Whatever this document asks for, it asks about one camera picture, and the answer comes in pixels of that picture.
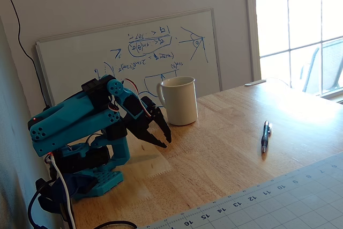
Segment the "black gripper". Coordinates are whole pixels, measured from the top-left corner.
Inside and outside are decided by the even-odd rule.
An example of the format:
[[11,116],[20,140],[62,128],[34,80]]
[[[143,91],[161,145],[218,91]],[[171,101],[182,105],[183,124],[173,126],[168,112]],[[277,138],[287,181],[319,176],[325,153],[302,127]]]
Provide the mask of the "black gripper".
[[139,140],[151,143],[158,147],[166,148],[166,144],[158,140],[153,134],[148,131],[152,119],[162,130],[168,143],[172,142],[171,130],[164,119],[163,113],[158,106],[153,105],[149,108],[150,118],[143,107],[148,110],[148,107],[142,99],[130,96],[126,99],[125,104],[128,103],[128,112],[125,115],[125,125],[128,130]]

